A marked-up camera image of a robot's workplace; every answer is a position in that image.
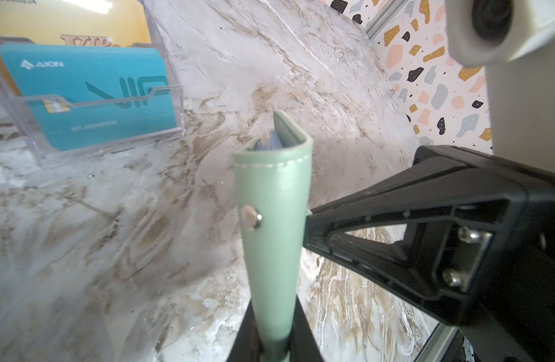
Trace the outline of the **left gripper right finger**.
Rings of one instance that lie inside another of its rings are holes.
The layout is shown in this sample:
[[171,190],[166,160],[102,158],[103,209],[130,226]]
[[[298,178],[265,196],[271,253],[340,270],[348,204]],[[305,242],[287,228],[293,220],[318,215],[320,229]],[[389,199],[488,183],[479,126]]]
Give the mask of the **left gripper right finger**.
[[298,297],[289,338],[289,357],[291,362],[324,362]]

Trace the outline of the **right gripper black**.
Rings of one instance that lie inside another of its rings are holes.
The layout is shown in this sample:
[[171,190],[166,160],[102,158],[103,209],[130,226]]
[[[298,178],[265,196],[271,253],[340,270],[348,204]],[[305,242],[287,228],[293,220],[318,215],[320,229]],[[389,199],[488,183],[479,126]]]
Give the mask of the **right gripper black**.
[[458,328],[483,361],[555,361],[555,312],[527,324],[491,312],[445,312],[444,323]]

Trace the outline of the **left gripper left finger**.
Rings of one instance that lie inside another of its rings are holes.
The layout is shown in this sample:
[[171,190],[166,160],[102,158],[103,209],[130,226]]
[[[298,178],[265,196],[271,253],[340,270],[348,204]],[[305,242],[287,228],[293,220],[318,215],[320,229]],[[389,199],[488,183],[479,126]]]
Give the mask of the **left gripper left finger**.
[[260,362],[261,342],[253,311],[249,302],[227,362]]

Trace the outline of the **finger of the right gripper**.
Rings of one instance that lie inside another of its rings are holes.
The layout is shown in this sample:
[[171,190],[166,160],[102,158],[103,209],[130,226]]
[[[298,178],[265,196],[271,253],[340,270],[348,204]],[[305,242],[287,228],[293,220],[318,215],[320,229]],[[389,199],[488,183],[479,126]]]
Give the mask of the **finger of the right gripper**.
[[304,246],[450,325],[555,326],[555,173],[455,146],[313,209]]

